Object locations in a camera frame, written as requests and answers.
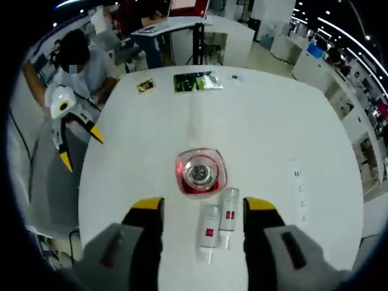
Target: floor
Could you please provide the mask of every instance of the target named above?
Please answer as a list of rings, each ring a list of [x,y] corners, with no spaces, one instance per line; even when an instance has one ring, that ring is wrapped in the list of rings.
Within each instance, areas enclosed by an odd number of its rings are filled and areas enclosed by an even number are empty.
[[[133,62],[135,64],[136,70],[146,70],[147,64],[145,59],[145,54],[142,52]],[[276,75],[281,75],[287,78],[293,78],[292,69],[293,65],[290,65],[284,61],[280,61],[274,58],[268,50],[261,47],[259,43],[253,42],[252,48],[248,57],[248,69],[259,70],[268,73],[273,73]],[[120,65],[118,67],[120,76],[125,74],[124,65]],[[356,148],[355,152],[357,154],[359,164],[362,164],[362,152],[360,149]],[[363,185],[366,187],[370,187],[370,174],[368,174],[367,170],[360,172],[363,180]],[[67,253],[70,254],[70,244],[68,240],[54,240],[52,242],[53,248],[56,252]],[[75,260],[80,260],[82,258],[82,247],[79,238],[73,239],[73,253]],[[63,262],[59,262],[61,266],[66,266],[67,262],[65,260]]]

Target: blue object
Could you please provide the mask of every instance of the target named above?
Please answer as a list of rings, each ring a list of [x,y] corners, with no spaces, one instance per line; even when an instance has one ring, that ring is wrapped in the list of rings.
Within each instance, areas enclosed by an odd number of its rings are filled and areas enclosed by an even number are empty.
[[[269,36],[264,35],[260,39],[260,44],[265,49],[270,50],[273,44],[273,38],[270,38]]]
[[[321,59],[323,57],[324,51],[317,47],[316,44],[311,43],[307,48],[307,51],[315,58]]]

